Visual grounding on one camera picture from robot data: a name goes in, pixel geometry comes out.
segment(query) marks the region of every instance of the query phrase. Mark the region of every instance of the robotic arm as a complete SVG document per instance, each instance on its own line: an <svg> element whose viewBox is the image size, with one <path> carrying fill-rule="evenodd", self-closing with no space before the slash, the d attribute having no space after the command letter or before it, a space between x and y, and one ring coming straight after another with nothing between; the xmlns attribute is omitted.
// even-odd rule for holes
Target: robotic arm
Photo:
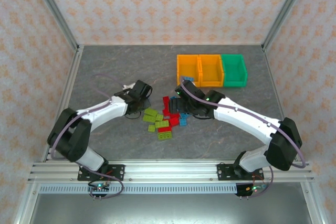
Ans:
<svg viewBox="0 0 336 224"><path fill-rule="evenodd" d="M204 94L188 80L181 83L175 89L180 98L170 100L171 113L189 113L228 122L264 143L263 147L254 151L241 152L233 165L225 165L221 178L250 180L252 173L269 165L280 170L290 168L302 146L293 120L268 118L244 108L217 91ZM63 110L48 137L48 144L69 161L87 167L91 172L106 174L108 161L88 147L90 132L114 118L148 108L151 92L151 86L138 80L125 86L106 102L84 110ZM284 133L296 147L284 137Z"/></svg>
<svg viewBox="0 0 336 224"><path fill-rule="evenodd" d="M83 110L63 110L48 137L48 144L55 145L55 149L67 160L105 174L108 161L88 147L91 131L114 118L148 108L152 90L151 86L138 80L124 86L108 101Z"/></svg>
<svg viewBox="0 0 336 224"><path fill-rule="evenodd" d="M207 116L230 123L258 138L264 143L254 151L242 152L232 167L223 171L225 176L232 179L249 179L256 170L274 166L279 170L288 170L297 154L296 148L281 133L287 134L299 149L302 141L292 119L283 121L268 118L244 108L225 95L211 90L204 94L192 82L185 80L175 91L180 98L170 101L171 113L186 112L193 116Z"/></svg>

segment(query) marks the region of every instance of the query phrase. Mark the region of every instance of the black bracket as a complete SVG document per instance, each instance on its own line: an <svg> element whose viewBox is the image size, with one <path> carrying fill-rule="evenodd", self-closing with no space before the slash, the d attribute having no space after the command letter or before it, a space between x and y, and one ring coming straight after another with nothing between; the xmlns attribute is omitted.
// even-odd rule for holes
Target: black bracket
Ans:
<svg viewBox="0 0 336 224"><path fill-rule="evenodd" d="M108 175L112 177L116 177L120 179L121 181L124 180L124 175L125 175L125 165L107 165L107 173ZM78 181L107 181L109 178L106 177L101 177L99 175L93 174L86 170L85 168L79 167L79 172L78 172Z"/></svg>
<svg viewBox="0 0 336 224"><path fill-rule="evenodd" d="M261 180L258 176L264 179L262 169L257 169L252 173L244 173L240 177L235 173L234 164L220 163L217 165L217 176L220 181L228 180Z"/></svg>

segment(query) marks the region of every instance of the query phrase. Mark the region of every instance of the cable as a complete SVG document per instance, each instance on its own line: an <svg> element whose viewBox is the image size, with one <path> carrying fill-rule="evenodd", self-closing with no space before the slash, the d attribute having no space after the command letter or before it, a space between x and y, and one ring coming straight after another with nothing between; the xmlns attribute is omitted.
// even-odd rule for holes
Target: cable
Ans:
<svg viewBox="0 0 336 224"><path fill-rule="evenodd" d="M256 194L256 195L251 195L251 196L248 196L248 197L243 197L243 198L255 198L255 197L258 197L258 196L261 196L263 195L267 190L269 190L269 188L271 187L271 185L273 184L273 180L274 180L274 172L273 172L273 169L271 166L269 166L269 169L271 171L271 181L269 182L268 186L266 187L265 190L263 190L262 192Z"/></svg>
<svg viewBox="0 0 336 224"><path fill-rule="evenodd" d="M237 107L234 107L234 106L229 106L229 105L224 105L224 104L218 104L218 103L214 103L214 102L208 102L208 101L204 101L204 100L202 100L202 99L200 99L200 98L198 98L198 97L196 97L196 96L194 96L193 94L191 94L189 91L188 91L188 89L184 86L184 84L183 84L183 81L184 81L184 79L183 79L183 77L180 77L180 85L181 85L181 87L182 87L182 89L190 96L190 97L192 97L193 99L195 99L196 101L198 101L198 102L202 102L202 103L205 103L205 104L208 104L208 105L212 105L212 106L218 106L218 107L223 107L223 108L226 108L226 109L231 109L231 110L234 110L234 111L240 111L240 112L243 112L243 113L245 113L245 114L248 114L248 115L250 115L250 116L252 116L252 117L254 117L254 118L256 118L256 119L258 119L258 120L260 120L260 121L262 121L263 123L265 123L265 124L270 124L270 126L272 127L272 128L274 128L275 130L277 130L278 132L280 132L289 142L290 142L290 144L293 146L293 148L295 149L295 151L298 153L298 155L299 155L299 157L300 157L300 159L301 159L301 161L302 161L302 165L296 165L296 164L292 164L292 166L294 166L294 167L297 167L297 168L305 168L305 166L306 166L306 161L305 161L305 159L304 159L304 157L303 157L303 154L302 154L302 152L301 152L301 150L297 147L297 145L294 143L294 141L282 130L282 129L280 129L279 127L276 127L275 125L273 125L272 123L270 123L270 122L268 122L268 121L266 121L265 119L263 119L263 118L261 118L261 117L259 117L259 116L257 116L257 115L254 115L253 113L251 113L251 112L249 112L249 111L247 111L247 110L243 110L243 109L240 109L240 108L237 108Z"/></svg>
<svg viewBox="0 0 336 224"><path fill-rule="evenodd" d="M116 177L113 177L113 176L110 176L110 175L107 175L107 174L103 174L103 173L96 172L95 170L91 170L90 168L88 168L88 167L86 167L86 166L83 166L83 168L85 168L86 170L88 170L89 172L91 172L91 173L93 173L93 174L96 174L96 175L99 175L99 176L102 176L102 177L105 177L105 178L111 178L111 179L113 179L113 180L115 180L115 181L117 181L117 182L120 183L121 188L120 188L119 192L117 192L117 193L115 193L115 194L109 194L109 195L106 195L106 196L104 196L104 197L101 197L101 199L109 199L109 198L113 198L113 197L115 197L115 196L120 195L120 194L124 191L125 186L124 186L123 182L122 182L120 179L118 179L118 178L116 178ZM98 187L98 186L96 186L96 187L92 187L92 188L90 189L90 196L91 196L91 198L93 198L93 199L95 199L95 196L93 195L92 192L93 192L93 190L96 189L97 187Z"/></svg>
<svg viewBox="0 0 336 224"><path fill-rule="evenodd" d="M141 111L139 111L140 112L140 114L139 114L139 116L138 117L136 117L136 118L128 118L126 115L124 115L127 119L130 119L130 120L134 120L134 119L138 119L140 116L141 116Z"/></svg>
<svg viewBox="0 0 336 224"><path fill-rule="evenodd" d="M100 91L99 89L97 89L96 87L93 86L93 83L92 83L92 78L93 77L96 77L96 76L104 76L104 77L107 77L107 78L110 78L112 80L114 80L115 82L117 82L119 85L123 86L122 83L117 80L116 77L114 76L110 76L108 74L104 74L104 73L98 73L98 74L94 74L92 77L91 77L91 81L90 81L90 86L93 90L95 90L96 92L98 92L99 94L105 96L108 98L108 101L103 104L102 106L99 106L97 108L94 108L92 110L89 110L89 111L86 111L86 112L83 112L77 116L75 116L72 120L70 120L69 123L67 123L67 125L65 125L65 127L61 130L61 132L58 134L58 136L56 137L56 140L54 141L54 144L53 146L51 147L51 152L50 152L50 155L51 155L51 158L52 159L60 159L60 160L65 160L66 158L58 158L58 157L55 157L55 150L56 150L56 146L58 144L58 142L60 141L61 137L64 135L64 133L68 130L68 128L75 122L77 121L79 118L81 118L82 116L88 114L88 113L92 113L92 112L96 112L98 110L102 110L104 108L106 108L108 105L110 105L110 103L112 102L112 97L109 96L108 94L106 94L105 92L103 91Z"/></svg>
<svg viewBox="0 0 336 224"><path fill-rule="evenodd" d="M195 116L195 115L192 115L193 117L195 117L196 119L199 119L199 120L208 120L208 119L212 119L212 118L199 118L198 116Z"/></svg>
<svg viewBox="0 0 336 224"><path fill-rule="evenodd" d="M271 171L271 181L269 182L268 186L266 187L265 190L263 190L262 192L258 193L258 194L255 194L255 195L251 195L251 196L244 196L244 197L241 197L241 198L245 198L245 199L249 199L249 198L255 198L255 197L258 197L258 196L261 196L263 195L267 190L269 190L269 188L271 187L271 185L273 184L273 181L274 181L274 172L273 172L273 169L271 166L268 166L269 167L269 170ZM237 183L237 185L250 185L251 183Z"/></svg>

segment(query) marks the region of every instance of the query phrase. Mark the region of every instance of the green lego brick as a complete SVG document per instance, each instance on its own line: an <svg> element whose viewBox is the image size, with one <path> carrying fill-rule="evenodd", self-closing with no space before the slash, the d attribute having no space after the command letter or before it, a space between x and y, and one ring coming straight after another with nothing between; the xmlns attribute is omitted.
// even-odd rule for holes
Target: green lego brick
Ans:
<svg viewBox="0 0 336 224"><path fill-rule="evenodd" d="M156 115L156 120L157 121L162 121L163 120L163 115L157 114Z"/></svg>
<svg viewBox="0 0 336 224"><path fill-rule="evenodd" d="M148 125L148 131L149 132L155 132L155 125Z"/></svg>
<svg viewBox="0 0 336 224"><path fill-rule="evenodd" d="M171 131L162 132L162 133L157 134L157 139L159 139L159 140L166 140L166 139L170 139L172 137L173 137L173 135L172 135Z"/></svg>
<svg viewBox="0 0 336 224"><path fill-rule="evenodd" d="M157 127L157 128L164 128L164 127L168 127L168 126L169 126L169 121L168 120L155 122L155 127Z"/></svg>
<svg viewBox="0 0 336 224"><path fill-rule="evenodd" d="M155 123L155 117L151 115L144 115L142 120L149 123Z"/></svg>
<svg viewBox="0 0 336 224"><path fill-rule="evenodd" d="M157 115L157 111L151 108L145 109L144 113L146 115L151 115L151 116L156 116Z"/></svg>

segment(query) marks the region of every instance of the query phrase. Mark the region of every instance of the patterned wallpaper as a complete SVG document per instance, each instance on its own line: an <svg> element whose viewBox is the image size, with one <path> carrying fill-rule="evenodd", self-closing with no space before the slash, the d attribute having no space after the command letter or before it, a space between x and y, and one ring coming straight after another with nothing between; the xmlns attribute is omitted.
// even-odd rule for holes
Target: patterned wallpaper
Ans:
<svg viewBox="0 0 336 224"><path fill-rule="evenodd" d="M56 0L80 44L261 44L285 0Z"/></svg>
<svg viewBox="0 0 336 224"><path fill-rule="evenodd" d="M267 56L285 115L298 124L335 221L336 0L297 0Z"/></svg>
<svg viewBox="0 0 336 224"><path fill-rule="evenodd" d="M0 0L0 14L0 223L12 223L73 51L43 0Z"/></svg>

